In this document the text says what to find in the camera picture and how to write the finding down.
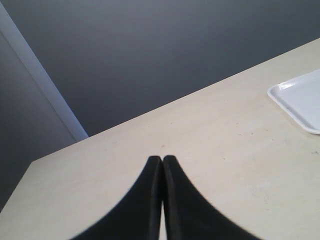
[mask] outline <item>white tray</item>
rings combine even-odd
[[[268,95],[303,129],[320,134],[320,69],[277,84]]]

